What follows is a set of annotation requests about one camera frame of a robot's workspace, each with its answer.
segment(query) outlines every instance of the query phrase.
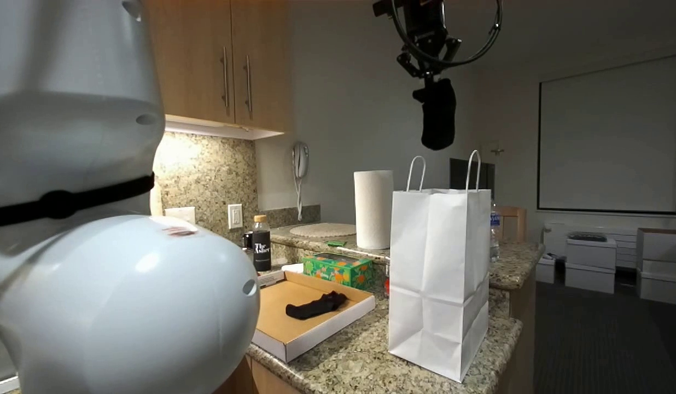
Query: paper bag handle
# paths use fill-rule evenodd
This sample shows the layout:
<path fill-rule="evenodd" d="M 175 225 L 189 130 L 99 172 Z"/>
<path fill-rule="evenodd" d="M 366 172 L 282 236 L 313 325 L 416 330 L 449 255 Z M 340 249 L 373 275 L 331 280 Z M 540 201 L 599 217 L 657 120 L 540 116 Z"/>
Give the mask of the paper bag handle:
<path fill-rule="evenodd" d="M 484 165 L 484 159 L 481 159 L 481 153 L 476 148 L 471 151 L 467 156 L 467 169 L 466 169 L 466 191 L 467 191 L 467 181 L 471 181 L 471 163 L 472 163 L 472 157 L 476 162 L 476 171 L 475 171 L 475 188 L 481 188 L 481 165 Z"/>
<path fill-rule="evenodd" d="M 408 191 L 411 169 L 416 165 L 416 162 L 418 162 L 418 159 L 423 159 L 420 191 L 423 191 L 423 186 L 424 186 L 426 162 L 424 162 L 424 157 L 423 157 L 423 156 L 416 156 L 416 157 L 411 157 L 411 162 L 408 162 L 408 171 L 407 171 L 407 188 L 404 188 L 404 191 Z"/>

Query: ceiling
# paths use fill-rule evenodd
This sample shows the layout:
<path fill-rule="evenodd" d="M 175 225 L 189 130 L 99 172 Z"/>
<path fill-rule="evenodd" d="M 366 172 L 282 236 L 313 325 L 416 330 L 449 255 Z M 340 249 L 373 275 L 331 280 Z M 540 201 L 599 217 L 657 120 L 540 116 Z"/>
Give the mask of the ceiling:
<path fill-rule="evenodd" d="M 480 64 L 565 64 L 676 53 L 676 0 L 500 0 L 504 33 Z M 495 0 L 446 0 L 461 56 L 480 48 Z"/>

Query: green container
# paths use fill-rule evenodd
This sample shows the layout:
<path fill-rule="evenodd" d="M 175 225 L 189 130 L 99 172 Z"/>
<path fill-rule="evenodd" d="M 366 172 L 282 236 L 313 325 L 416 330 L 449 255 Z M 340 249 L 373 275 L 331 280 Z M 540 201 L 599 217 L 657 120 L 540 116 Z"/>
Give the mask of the green container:
<path fill-rule="evenodd" d="M 347 260 L 341 255 L 307 255 L 301 263 L 307 275 L 357 289 L 369 289 L 373 284 L 373 260 L 369 259 Z"/>

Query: kitchen counter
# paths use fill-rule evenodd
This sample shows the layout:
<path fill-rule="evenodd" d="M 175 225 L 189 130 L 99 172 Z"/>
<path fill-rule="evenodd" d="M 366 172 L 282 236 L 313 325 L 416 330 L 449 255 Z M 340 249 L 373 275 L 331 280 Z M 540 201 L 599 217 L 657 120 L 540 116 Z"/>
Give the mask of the kitchen counter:
<path fill-rule="evenodd" d="M 291 233 L 291 227 L 272 229 L 276 263 L 296 263 L 299 255 L 340 253 L 346 259 L 371 259 L 388 263 L 388 251 L 362 251 L 354 236 L 340 236 L 340 246 L 320 239 Z M 321 341 L 301 356 L 285 364 L 259 346 L 250 346 L 250 359 L 288 383 L 296 391 L 513 391 L 509 389 L 509 364 L 522 337 L 522 319 L 513 314 L 509 292 L 530 284 L 539 251 L 531 246 L 504 246 L 489 264 L 489 323 L 466 379 L 454 383 L 420 366 L 388 352 L 388 297 L 382 297 L 382 264 L 376 264 L 376 309 Z"/>

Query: whiteboard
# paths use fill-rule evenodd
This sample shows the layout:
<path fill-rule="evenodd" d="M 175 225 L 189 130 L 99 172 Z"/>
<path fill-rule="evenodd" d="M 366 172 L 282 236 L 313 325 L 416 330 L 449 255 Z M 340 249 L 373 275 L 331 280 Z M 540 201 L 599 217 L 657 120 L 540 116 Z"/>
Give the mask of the whiteboard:
<path fill-rule="evenodd" d="M 539 92 L 540 209 L 676 213 L 676 56 Z"/>

